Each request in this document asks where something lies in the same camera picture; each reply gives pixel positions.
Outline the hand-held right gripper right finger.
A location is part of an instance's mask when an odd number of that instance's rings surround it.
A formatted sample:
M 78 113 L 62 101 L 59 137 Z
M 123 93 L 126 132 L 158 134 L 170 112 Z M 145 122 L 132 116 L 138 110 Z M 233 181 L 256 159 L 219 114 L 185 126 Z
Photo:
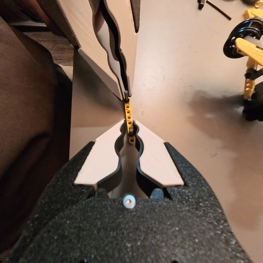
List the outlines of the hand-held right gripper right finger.
M 136 182 L 146 196 L 154 189 L 183 186 L 184 181 L 165 145 L 165 141 L 141 124 L 133 121 L 136 159 Z

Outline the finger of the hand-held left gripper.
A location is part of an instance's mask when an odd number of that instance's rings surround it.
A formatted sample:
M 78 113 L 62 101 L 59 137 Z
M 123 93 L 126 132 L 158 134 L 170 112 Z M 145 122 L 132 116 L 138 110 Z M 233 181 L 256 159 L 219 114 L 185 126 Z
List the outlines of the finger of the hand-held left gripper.
M 64 18 L 78 43 L 78 53 L 85 59 L 93 71 L 119 99 L 123 95 L 119 79 L 109 64 L 107 51 L 97 38 L 94 26 L 95 15 L 100 1 L 58 0 Z
M 121 82 L 124 91 L 132 95 L 137 51 L 137 33 L 135 32 L 134 20 L 130 0 L 105 0 L 104 18 L 113 33 L 114 52 L 120 64 Z

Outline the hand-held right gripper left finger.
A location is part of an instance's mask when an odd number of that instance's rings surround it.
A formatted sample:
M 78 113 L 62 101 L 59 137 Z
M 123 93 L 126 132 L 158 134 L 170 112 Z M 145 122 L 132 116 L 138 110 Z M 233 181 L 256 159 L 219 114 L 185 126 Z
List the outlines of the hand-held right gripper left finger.
M 120 151 L 124 146 L 126 121 L 121 120 L 99 136 L 77 174 L 74 185 L 103 188 L 107 193 L 114 190 L 122 180 Z

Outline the yellow perforated toy beam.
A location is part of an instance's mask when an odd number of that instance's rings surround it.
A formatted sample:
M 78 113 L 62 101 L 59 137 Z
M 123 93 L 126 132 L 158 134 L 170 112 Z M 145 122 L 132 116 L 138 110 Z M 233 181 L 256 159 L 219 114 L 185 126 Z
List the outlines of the yellow perforated toy beam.
M 127 132 L 128 132 L 129 127 L 133 127 L 133 118 L 132 118 L 130 102 L 128 102 L 128 103 L 124 102 L 124 106 L 125 106 L 125 115 L 126 115 Z M 129 140 L 130 144 L 134 144 L 135 143 L 135 135 L 133 137 L 128 136 L 128 140 Z

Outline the long thin black toy axle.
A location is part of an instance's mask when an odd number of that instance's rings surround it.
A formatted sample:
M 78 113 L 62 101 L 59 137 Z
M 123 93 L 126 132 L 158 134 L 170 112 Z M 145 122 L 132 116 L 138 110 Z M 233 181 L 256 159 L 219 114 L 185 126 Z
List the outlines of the long thin black toy axle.
M 221 10 L 219 7 L 217 7 L 214 3 L 212 3 L 211 1 L 209 0 L 206 0 L 206 3 L 208 5 L 210 5 L 213 9 L 215 9 L 216 11 L 218 11 L 221 15 L 223 15 L 227 20 L 231 21 L 232 18 L 227 15 L 223 10 Z

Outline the yellow and black toy vehicle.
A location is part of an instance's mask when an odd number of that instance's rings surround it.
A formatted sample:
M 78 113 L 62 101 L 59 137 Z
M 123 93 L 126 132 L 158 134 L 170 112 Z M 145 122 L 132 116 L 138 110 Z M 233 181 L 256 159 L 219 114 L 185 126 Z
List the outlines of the yellow and black toy vehicle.
M 243 115 L 247 121 L 263 121 L 263 10 L 262 1 L 243 13 L 244 21 L 240 22 L 229 34 L 223 46 L 226 57 L 237 59 L 248 57 L 244 74 Z

